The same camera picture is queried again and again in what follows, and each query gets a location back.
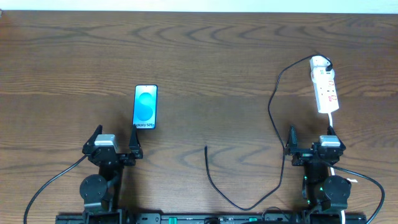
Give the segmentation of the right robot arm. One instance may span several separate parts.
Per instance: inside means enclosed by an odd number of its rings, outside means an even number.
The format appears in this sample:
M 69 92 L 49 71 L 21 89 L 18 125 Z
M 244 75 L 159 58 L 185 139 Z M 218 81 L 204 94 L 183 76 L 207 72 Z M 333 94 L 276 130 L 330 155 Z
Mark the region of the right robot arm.
M 336 175 L 332 168 L 345 149 L 331 126 L 328 127 L 327 134 L 321 135 L 310 148 L 299 147 L 295 128 L 290 127 L 285 154 L 292 156 L 293 166 L 304 168 L 302 194 L 309 203 L 309 209 L 303 212 L 303 222 L 347 222 L 345 210 L 351 193 L 351 182 Z

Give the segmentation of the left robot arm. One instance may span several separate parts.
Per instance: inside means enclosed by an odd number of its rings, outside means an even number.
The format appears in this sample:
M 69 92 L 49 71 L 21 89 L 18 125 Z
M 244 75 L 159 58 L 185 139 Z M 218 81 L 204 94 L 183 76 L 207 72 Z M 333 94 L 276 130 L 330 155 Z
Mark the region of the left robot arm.
M 134 166 L 137 159 L 143 158 L 137 127 L 134 125 L 131 130 L 129 153 L 119 153 L 116 136 L 102 132 L 103 127 L 99 125 L 82 149 L 88 160 L 99 167 L 97 174 L 86 177 L 80 185 L 83 222 L 134 223 L 134 217 L 125 208 L 119 208 L 118 202 L 124 168 Z

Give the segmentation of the blue Samsung Galaxy smartphone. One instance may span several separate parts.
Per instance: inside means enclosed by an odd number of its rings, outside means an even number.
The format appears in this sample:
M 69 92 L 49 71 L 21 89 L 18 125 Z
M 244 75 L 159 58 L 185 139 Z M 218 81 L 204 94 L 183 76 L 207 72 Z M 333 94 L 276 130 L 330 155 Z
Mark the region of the blue Samsung Galaxy smartphone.
M 157 93 L 157 85 L 137 85 L 135 87 L 132 124 L 137 129 L 155 129 Z

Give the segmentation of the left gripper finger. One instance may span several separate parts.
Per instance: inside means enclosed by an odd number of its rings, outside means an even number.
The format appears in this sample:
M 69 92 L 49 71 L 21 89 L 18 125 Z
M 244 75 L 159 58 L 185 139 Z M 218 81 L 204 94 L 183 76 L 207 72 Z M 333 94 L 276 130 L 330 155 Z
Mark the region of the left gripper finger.
M 137 126 L 134 124 L 131 129 L 131 137 L 129 140 L 129 149 L 131 150 L 131 154 L 134 156 L 135 159 L 142 159 L 143 158 L 143 151 L 141 144 L 138 140 L 137 134 Z
M 82 153 L 92 153 L 95 150 L 95 140 L 98 135 L 102 134 L 103 126 L 98 125 L 91 137 L 84 143 Z

